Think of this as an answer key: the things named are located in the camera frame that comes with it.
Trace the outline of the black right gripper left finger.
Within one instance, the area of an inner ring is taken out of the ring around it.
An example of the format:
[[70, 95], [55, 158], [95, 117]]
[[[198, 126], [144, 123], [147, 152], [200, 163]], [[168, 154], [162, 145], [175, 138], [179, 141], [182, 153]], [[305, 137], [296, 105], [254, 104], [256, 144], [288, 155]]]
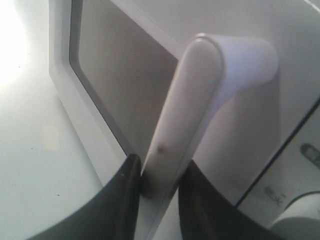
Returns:
[[130, 154], [102, 190], [34, 240], [133, 240], [140, 203], [142, 161]]

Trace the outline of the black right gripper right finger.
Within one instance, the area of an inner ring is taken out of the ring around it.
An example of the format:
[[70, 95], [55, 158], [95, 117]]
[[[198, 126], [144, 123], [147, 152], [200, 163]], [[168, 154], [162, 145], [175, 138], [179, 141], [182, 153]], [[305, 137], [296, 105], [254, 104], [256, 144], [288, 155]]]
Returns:
[[194, 161], [178, 187], [179, 225], [184, 240], [280, 240], [240, 212], [209, 182]]

